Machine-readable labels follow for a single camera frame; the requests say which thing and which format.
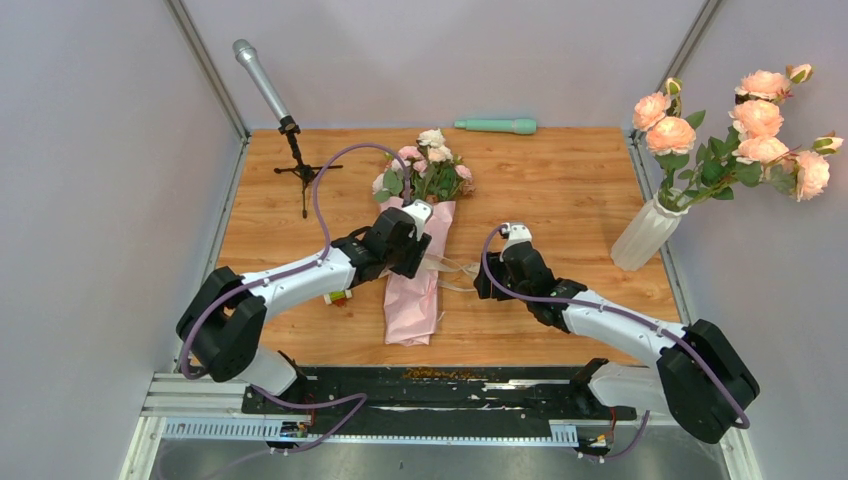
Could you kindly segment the cream printed ribbon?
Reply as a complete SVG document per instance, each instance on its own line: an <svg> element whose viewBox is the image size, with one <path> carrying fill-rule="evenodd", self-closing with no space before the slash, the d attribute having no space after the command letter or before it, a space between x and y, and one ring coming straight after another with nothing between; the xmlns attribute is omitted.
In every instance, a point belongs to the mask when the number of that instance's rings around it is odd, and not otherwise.
<svg viewBox="0 0 848 480"><path fill-rule="evenodd" d="M471 262L467 264L461 264L457 261L448 259L444 256L426 254L424 259L421 262L421 268L426 269L428 271L435 271L438 275L437 277L437 286L446 290L459 292L459 293L476 293L477 290L474 286L474 280L477 278L480 273L480 263L479 262ZM462 274L468 278L468 281L464 284L458 285L455 283L451 283L445 280L442 280L439 275L441 273L446 274Z"/></svg>

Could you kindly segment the pink flower bouquet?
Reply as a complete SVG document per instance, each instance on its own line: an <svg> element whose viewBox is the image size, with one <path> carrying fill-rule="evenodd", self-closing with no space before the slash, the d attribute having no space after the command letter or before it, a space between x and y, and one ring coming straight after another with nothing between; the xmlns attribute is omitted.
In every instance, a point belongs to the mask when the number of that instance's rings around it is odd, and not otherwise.
<svg viewBox="0 0 848 480"><path fill-rule="evenodd" d="M372 183L372 195L381 210L401 207L409 196L433 207L425 226L431 236L426 254L445 257L449 229L454 222L457 200L474 191L473 175L463 158L452 152L443 132L425 130L413 145L402 147L397 156L386 155L384 172ZM439 311L437 273L422 269L409 279L388 275L383 312L384 342L402 346L428 345L442 318Z"/></svg>

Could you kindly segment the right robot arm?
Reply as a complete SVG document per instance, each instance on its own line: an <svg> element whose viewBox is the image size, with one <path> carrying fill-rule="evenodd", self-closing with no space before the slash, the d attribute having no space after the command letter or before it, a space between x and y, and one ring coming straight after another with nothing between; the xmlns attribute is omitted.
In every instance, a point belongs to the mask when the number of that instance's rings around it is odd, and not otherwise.
<svg viewBox="0 0 848 480"><path fill-rule="evenodd" d="M646 317L611 303L586 285L555 276L529 242L485 251L474 281L482 299L520 300L541 324L600 341L639 360L602 360L571 390L584 417L626 406L671 416L694 438L718 443L751 425L747 408L760 386L724 332L700 319L691 325Z"/></svg>

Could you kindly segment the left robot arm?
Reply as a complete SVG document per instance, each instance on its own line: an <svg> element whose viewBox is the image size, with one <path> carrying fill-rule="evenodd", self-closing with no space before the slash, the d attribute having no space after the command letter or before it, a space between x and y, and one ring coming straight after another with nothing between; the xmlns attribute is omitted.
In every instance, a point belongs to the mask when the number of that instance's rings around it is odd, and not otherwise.
<svg viewBox="0 0 848 480"><path fill-rule="evenodd" d="M247 382L283 413L298 411L306 386L288 357L260 344L264 324L314 298L351 290L392 272L416 275L431 237L431 205L416 200L383 211L370 227L332 241L312 256L275 269L214 270L176 326L176 334L211 378Z"/></svg>

